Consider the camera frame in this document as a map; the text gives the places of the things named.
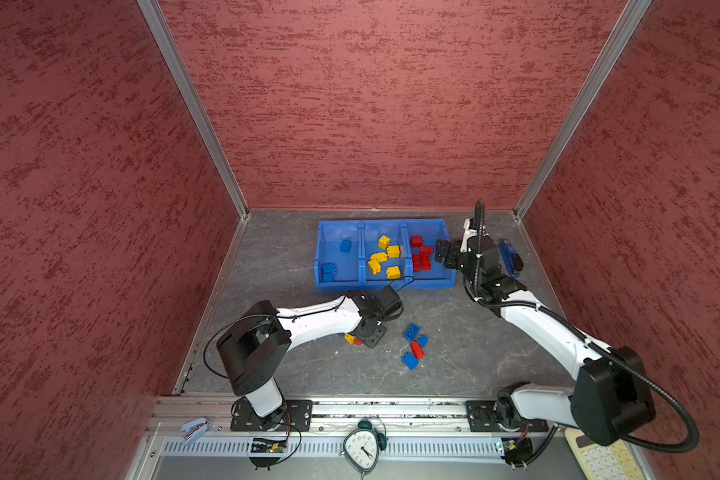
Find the black mounting plate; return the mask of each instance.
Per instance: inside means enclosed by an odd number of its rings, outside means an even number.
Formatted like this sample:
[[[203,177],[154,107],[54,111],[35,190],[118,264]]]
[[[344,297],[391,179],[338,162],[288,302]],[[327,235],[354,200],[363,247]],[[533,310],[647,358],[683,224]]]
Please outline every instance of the black mounting plate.
[[[288,414],[291,424],[302,432],[309,430],[312,422],[312,400],[285,400],[288,404]],[[262,420],[253,411],[248,398],[240,398],[232,405],[232,422],[230,430],[233,432],[284,432],[285,425],[274,425],[272,422]]]
[[[467,407],[467,420],[469,420],[470,432],[502,432],[512,433],[504,430],[490,420],[489,413],[493,411],[494,400],[467,400],[464,404]],[[523,433],[525,428],[521,428],[517,433]],[[530,420],[528,421],[528,432],[548,432],[549,426],[547,420]]]

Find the red wall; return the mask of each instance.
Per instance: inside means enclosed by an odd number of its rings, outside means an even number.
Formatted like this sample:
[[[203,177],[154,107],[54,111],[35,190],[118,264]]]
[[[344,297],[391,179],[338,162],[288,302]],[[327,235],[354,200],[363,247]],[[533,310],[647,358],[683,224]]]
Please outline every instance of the red wall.
[[[720,478],[720,0],[654,0],[526,222],[568,317],[698,421],[660,476]],[[681,440],[656,401],[640,434]]]
[[[124,475],[235,223],[135,2],[0,2],[0,478]]]
[[[625,0],[163,0],[254,207],[517,204]]]

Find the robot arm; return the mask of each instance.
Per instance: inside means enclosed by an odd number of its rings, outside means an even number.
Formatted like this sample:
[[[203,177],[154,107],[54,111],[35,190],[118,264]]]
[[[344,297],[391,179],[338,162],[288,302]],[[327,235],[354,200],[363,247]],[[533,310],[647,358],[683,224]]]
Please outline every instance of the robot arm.
[[[639,372],[644,372],[640,357],[622,347],[610,345],[584,332],[582,340],[551,316],[539,312],[541,302],[525,290],[511,293],[507,302],[524,300],[529,306],[500,309],[501,316],[539,343],[576,380],[575,387],[515,385],[499,395],[500,423],[518,426],[532,418],[575,426],[601,445],[610,445],[656,416],[649,389],[642,382],[610,365],[607,359],[589,347],[590,343],[612,351]]]
[[[216,342],[224,370],[236,395],[244,396],[256,414],[277,419],[285,411],[272,376],[285,354],[302,343],[336,333],[349,333],[369,348],[384,336],[384,322],[403,312],[392,287],[374,293],[350,290],[330,302],[275,309],[258,302]]]

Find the metal base panel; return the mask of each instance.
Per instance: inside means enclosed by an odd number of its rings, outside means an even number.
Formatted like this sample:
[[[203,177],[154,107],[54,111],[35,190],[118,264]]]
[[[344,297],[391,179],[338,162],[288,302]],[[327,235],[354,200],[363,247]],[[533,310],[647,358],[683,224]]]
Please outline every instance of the metal base panel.
[[[225,462],[238,463],[219,464],[219,466],[225,467],[220,471],[218,478],[230,478],[230,465],[234,465],[232,468],[234,472],[247,472],[252,475],[254,470],[247,457],[278,455],[250,453],[251,440],[254,437],[262,436],[280,438],[284,434],[282,432],[272,432],[266,435],[261,432],[232,432],[230,430],[231,407],[238,399],[240,398],[234,396],[160,398],[126,480],[154,479],[160,462],[168,460],[175,460],[178,463],[168,462],[166,465],[170,464],[173,467],[184,465],[189,470],[194,468],[194,474],[200,474],[202,471],[203,475],[211,475],[208,478],[217,478],[210,471],[215,468],[212,466],[216,465],[212,461],[226,458]],[[520,432],[470,432],[468,402],[486,402],[492,401],[494,398],[314,396],[300,399],[308,399],[313,402],[312,424],[310,431],[302,434],[302,445],[294,451],[294,459],[290,466],[285,470],[272,470],[274,475],[282,472],[285,475],[282,478],[301,478],[293,476],[295,473],[290,471],[291,468],[304,469],[305,473],[315,468],[336,468],[337,470],[331,471],[327,478],[356,478],[353,470],[346,465],[346,461],[338,458],[342,441],[357,427],[361,419],[377,418],[378,420],[372,420],[374,427],[381,430],[386,428],[389,440],[388,450],[380,456],[382,460],[405,461],[406,465],[411,466],[426,462],[433,468],[438,465],[451,465],[446,470],[452,472],[456,478],[466,478],[461,477],[458,473],[462,469],[468,469],[467,466],[482,465],[482,468],[496,469],[478,470],[475,473],[483,472],[484,475],[490,473],[491,478],[505,478],[505,475],[513,475],[511,478],[514,480],[521,478],[584,479],[584,474],[576,464],[573,453],[568,449],[564,438],[557,442],[559,446],[556,447],[555,452],[546,452],[545,456],[534,464],[533,470],[512,472],[504,464],[504,460],[500,459],[502,455],[500,440],[517,438],[521,435]],[[208,418],[211,425],[192,446],[187,446],[184,444],[179,428],[184,422],[198,417]],[[292,433],[285,454],[293,452],[290,448],[296,448],[298,445],[298,436],[293,435]],[[536,446],[545,436],[547,436],[546,431],[528,433],[528,437]],[[633,450],[646,477],[655,480],[642,452],[638,448],[633,448]],[[192,463],[194,458],[201,461],[201,464]],[[391,463],[393,462],[382,462],[381,465],[390,465]],[[549,471],[548,467],[558,469],[559,475],[545,476]],[[173,475],[174,473],[176,472],[172,468],[163,468],[156,480],[182,478],[181,475]],[[413,478],[410,474],[411,472],[408,472],[404,478]],[[427,477],[426,469],[422,470],[422,475],[422,478],[442,478],[442,476]]]
[[[286,400],[286,403],[288,403],[290,424],[302,432],[307,432],[312,421],[312,400]],[[233,432],[283,432],[286,430],[286,425],[278,425],[273,428],[271,422],[263,422],[256,415],[248,398],[240,398],[232,406],[230,430]]]

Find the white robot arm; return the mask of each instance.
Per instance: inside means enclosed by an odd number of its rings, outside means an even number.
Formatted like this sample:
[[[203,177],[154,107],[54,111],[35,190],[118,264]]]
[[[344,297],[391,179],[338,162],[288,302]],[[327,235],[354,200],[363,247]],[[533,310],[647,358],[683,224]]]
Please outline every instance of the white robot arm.
[[[264,300],[233,323],[216,348],[235,394],[245,396],[259,417],[278,418],[286,404],[272,376],[290,349],[336,333],[350,333],[374,348],[387,331],[384,323],[402,312],[391,286],[374,293],[350,290],[330,302],[300,308],[275,309]]]

